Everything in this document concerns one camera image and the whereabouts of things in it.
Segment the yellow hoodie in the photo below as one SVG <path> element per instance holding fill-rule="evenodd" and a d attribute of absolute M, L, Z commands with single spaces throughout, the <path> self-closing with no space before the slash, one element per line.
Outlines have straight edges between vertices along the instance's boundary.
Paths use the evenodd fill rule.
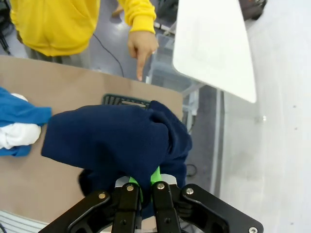
<path fill-rule="evenodd" d="M 149 0 L 119 0 L 131 31 L 155 33 Z M 11 0 L 11 19 L 23 43 L 46 56 L 73 55 L 88 47 L 100 0 Z"/>

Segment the folded clothing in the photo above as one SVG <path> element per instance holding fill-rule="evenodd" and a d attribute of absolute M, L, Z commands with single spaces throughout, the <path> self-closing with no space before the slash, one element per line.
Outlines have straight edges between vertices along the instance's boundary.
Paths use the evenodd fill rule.
<path fill-rule="evenodd" d="M 0 87 L 0 156 L 24 156 L 52 116 L 51 108 L 35 107 L 19 94 Z"/>
<path fill-rule="evenodd" d="M 161 173 L 185 185 L 184 164 L 192 147 L 186 127 L 163 104 L 148 110 L 132 105 L 85 106 L 54 115 L 47 127 L 41 154 L 85 168 L 80 176 L 84 195 L 112 192 L 122 176 L 133 177 L 150 198 L 150 177 Z"/>

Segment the navy blue cloth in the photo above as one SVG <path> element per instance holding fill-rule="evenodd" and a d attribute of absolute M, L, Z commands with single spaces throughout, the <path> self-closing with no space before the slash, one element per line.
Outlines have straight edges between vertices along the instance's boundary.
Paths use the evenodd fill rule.
<path fill-rule="evenodd" d="M 0 87 L 0 127 L 16 122 L 41 126 L 47 123 L 51 116 L 52 109 L 50 107 L 35 107 Z M 2 148 L 0 149 L 0 156 L 25 156 L 30 150 L 31 146 L 13 147 L 9 150 Z"/>
<path fill-rule="evenodd" d="M 131 105 L 94 105 L 54 115 L 47 127 L 41 154 L 84 168 L 80 186 L 87 195 L 113 191 L 122 176 L 133 177 L 150 193 L 150 177 L 174 175 L 185 185 L 185 159 L 192 147 L 186 127 L 163 104 L 148 110 Z"/>

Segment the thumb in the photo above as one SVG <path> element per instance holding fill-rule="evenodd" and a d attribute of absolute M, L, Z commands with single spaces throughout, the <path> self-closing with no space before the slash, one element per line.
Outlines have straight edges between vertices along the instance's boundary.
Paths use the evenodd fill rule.
<path fill-rule="evenodd" d="M 137 57 L 137 78 L 139 81 L 142 81 L 142 71 L 144 69 L 145 61 L 147 59 L 147 53 L 142 52 L 138 53 Z"/>
<path fill-rule="evenodd" d="M 136 53 L 134 44 L 132 42 L 128 42 L 127 46 L 128 46 L 128 52 L 130 53 L 130 56 L 133 58 L 137 58 L 137 53 Z"/>

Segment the brown tabletop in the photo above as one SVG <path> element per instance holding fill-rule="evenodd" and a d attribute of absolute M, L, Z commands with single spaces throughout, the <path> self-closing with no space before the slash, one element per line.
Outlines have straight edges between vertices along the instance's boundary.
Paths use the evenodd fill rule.
<path fill-rule="evenodd" d="M 0 86 L 25 96 L 53 114 L 100 104 L 106 93 L 157 100 L 179 118 L 182 97 L 162 87 L 82 68 L 0 56 Z M 0 210 L 51 222 L 83 195 L 77 176 L 81 169 L 40 155 L 45 126 L 26 157 L 0 157 Z"/>

